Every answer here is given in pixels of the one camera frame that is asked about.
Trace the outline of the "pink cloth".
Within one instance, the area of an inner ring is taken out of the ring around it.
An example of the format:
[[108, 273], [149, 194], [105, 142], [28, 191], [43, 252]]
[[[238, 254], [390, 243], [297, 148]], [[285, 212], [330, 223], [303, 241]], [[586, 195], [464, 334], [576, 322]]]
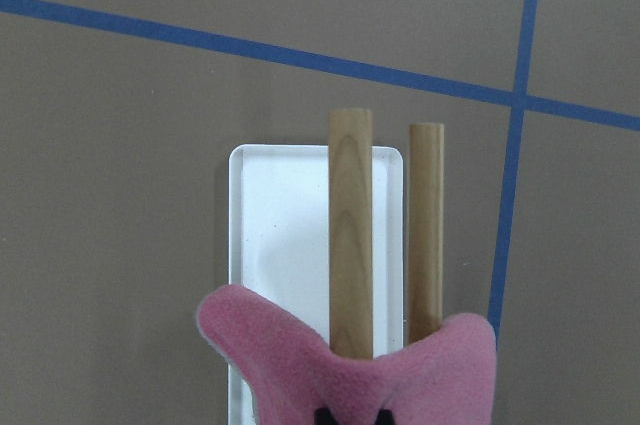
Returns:
[[434, 334], [372, 360], [334, 354], [311, 327], [240, 285], [196, 312], [203, 338], [248, 383], [260, 424], [488, 424], [495, 334], [462, 313]]

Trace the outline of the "white rectangular tray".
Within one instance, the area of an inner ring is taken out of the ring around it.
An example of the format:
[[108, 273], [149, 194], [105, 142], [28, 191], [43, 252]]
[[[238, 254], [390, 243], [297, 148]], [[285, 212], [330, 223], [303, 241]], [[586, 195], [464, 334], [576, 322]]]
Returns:
[[[404, 342], [403, 159], [372, 151], [373, 349]], [[229, 158], [229, 281], [329, 336], [328, 148], [243, 144]]]

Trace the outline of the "wooden rack rod right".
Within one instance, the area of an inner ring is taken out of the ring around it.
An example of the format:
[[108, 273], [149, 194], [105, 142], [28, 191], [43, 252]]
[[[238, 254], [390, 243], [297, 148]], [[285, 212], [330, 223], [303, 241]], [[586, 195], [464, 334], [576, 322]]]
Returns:
[[372, 114], [329, 115], [330, 348], [373, 358]]

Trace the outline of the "wooden rack rod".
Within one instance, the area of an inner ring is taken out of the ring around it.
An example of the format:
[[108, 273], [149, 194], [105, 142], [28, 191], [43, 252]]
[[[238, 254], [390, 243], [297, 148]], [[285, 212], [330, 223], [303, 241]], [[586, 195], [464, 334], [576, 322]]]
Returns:
[[372, 114], [329, 115], [330, 348], [373, 358]]
[[444, 126], [410, 126], [408, 340], [443, 321]]

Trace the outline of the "wooden rack rod left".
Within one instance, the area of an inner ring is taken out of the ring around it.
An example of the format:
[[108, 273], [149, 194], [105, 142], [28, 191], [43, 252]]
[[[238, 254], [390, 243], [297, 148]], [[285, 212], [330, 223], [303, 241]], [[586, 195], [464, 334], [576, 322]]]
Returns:
[[443, 321], [444, 126], [410, 126], [408, 340]]

